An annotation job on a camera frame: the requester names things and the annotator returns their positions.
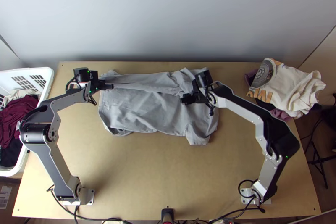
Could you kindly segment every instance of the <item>wooden table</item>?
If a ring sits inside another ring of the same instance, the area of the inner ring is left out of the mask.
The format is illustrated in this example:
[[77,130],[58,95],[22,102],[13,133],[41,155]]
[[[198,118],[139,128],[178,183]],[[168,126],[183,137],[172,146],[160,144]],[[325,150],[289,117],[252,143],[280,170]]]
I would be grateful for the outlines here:
[[[50,98],[64,93],[76,67],[103,74],[147,74],[208,67],[240,97],[248,91],[243,74],[260,63],[206,62],[61,62]],[[99,100],[99,93],[94,95]],[[74,176],[84,187],[96,190],[94,204],[81,206],[90,218],[159,220],[169,206],[177,219],[213,219],[243,208],[237,186],[256,179],[264,156],[255,140],[254,125],[221,109],[218,130],[207,146],[190,146],[185,137],[162,133],[133,133],[114,137],[104,129],[98,106],[75,104],[63,111],[58,146]],[[289,122],[298,137],[294,121]],[[14,216],[71,219],[46,189],[53,182],[33,153],[29,155]],[[278,181],[278,192],[266,213],[247,211],[243,218],[307,216],[320,213],[318,199],[302,148],[291,158]]]

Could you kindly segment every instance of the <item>black stand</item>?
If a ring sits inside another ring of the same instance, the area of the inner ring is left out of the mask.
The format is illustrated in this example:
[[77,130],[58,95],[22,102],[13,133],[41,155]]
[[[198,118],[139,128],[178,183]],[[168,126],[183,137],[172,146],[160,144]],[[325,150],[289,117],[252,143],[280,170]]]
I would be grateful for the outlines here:
[[331,155],[329,157],[326,158],[321,158],[320,155],[318,154],[318,150],[316,149],[316,146],[314,144],[313,141],[309,142],[309,144],[312,144],[312,147],[314,148],[314,156],[312,158],[312,161],[308,161],[308,164],[313,164],[316,169],[322,174],[323,176],[323,180],[324,180],[324,185],[325,187],[328,189],[328,183],[327,183],[327,178],[326,178],[326,174],[324,172],[324,168],[323,168],[323,163],[329,160],[333,160],[336,159],[336,155]]

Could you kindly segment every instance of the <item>purple clothing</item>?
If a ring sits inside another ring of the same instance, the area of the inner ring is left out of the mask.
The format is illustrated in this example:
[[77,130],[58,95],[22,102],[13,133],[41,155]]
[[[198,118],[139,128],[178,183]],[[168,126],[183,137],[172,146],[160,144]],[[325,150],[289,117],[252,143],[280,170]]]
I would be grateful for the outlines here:
[[18,139],[20,132],[16,132],[16,124],[29,111],[36,108],[38,100],[32,96],[25,97],[9,102],[0,111],[0,145],[6,149],[13,138]]

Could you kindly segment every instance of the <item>white laundry basket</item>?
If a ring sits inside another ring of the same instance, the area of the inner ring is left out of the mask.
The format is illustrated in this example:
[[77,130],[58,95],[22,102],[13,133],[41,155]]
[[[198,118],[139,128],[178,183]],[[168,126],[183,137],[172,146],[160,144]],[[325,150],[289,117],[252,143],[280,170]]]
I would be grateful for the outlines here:
[[[53,79],[54,71],[50,67],[0,71],[0,110],[4,108],[3,97],[8,95],[13,89],[40,91],[42,93],[39,100],[40,104],[41,101],[48,97]],[[0,176],[10,177],[23,171],[27,158],[27,148],[23,145],[16,165],[14,167],[0,166]]]

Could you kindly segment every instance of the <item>gray t-shirt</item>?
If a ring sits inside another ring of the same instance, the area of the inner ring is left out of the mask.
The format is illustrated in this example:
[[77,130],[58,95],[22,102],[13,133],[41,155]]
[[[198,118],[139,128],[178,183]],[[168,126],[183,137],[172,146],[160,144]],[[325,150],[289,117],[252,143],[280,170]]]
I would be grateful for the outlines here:
[[114,89],[100,92],[99,116],[104,127],[116,136],[132,132],[186,136],[191,145],[206,145],[217,129],[218,110],[213,116],[205,104],[183,105],[183,94],[192,93],[194,75],[206,69],[155,74],[101,76]]

